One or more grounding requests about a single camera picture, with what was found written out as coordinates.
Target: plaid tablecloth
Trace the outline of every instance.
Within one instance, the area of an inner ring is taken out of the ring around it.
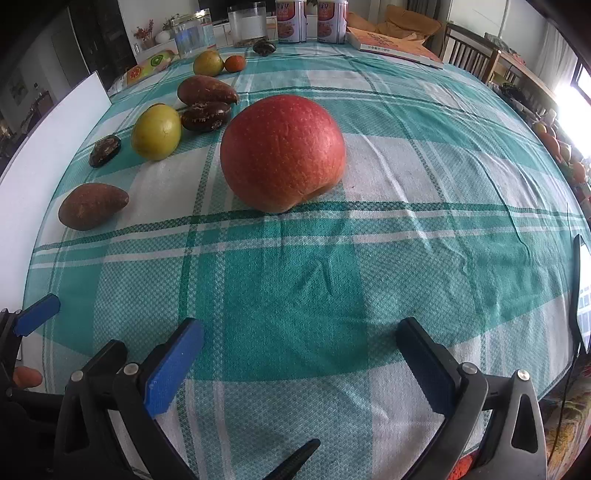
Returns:
[[[111,338],[140,361],[185,317],[202,319],[204,351],[160,422],[203,480],[262,478],[312,437],[322,446],[303,480],[399,478],[441,422],[394,342],[407,316],[486,373],[529,370],[542,396],[571,358],[571,239],[591,236],[526,124],[450,66],[315,42],[246,56],[244,71],[219,77],[240,94],[234,114],[279,93],[318,102],[345,138],[342,182],[262,215],[224,180],[223,130],[184,131],[158,163],[131,150],[144,110],[181,106],[191,63],[115,96],[63,176],[31,260],[25,303],[53,292],[62,305],[24,345],[42,388],[63,391]],[[93,142],[113,132],[121,152],[90,168]],[[57,210],[89,181],[131,200],[75,232]]]

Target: tablecloth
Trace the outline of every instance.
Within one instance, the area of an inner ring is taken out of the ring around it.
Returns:
[[[241,97],[233,114],[280,93],[318,102],[345,138],[342,181],[263,215],[224,180],[223,129],[184,131],[157,163],[131,149],[150,105],[182,106],[190,61],[117,94],[65,172],[31,259],[25,303],[53,292],[62,305],[23,346],[41,388],[63,391],[111,338],[141,361],[185,317],[201,319],[204,350],[159,418],[201,479],[262,478],[313,437],[322,445],[302,480],[401,477],[441,423],[394,342],[407,316],[485,373],[527,369],[542,396],[571,358],[571,239],[591,238],[526,124],[452,66],[315,42],[269,57],[222,49],[232,53],[248,61],[219,76]],[[90,168],[93,143],[114,132],[121,152]],[[89,181],[131,199],[76,232],[57,210]]]

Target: book cover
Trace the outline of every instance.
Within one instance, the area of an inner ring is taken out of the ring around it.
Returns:
[[[401,38],[387,37],[379,33],[366,32],[356,28],[348,28],[347,40],[360,51],[368,51],[410,60],[435,68],[443,68],[443,62],[432,51],[427,50],[418,42]]]

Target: white board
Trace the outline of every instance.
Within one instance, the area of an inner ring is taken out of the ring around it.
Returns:
[[[0,309],[22,308],[47,206],[76,151],[110,106],[94,72],[37,124],[0,177]]]

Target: red apple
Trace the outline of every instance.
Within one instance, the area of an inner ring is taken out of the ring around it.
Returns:
[[[220,161],[228,185],[244,203],[281,213],[339,182],[345,142],[320,105],[276,95],[234,117],[222,138]]]

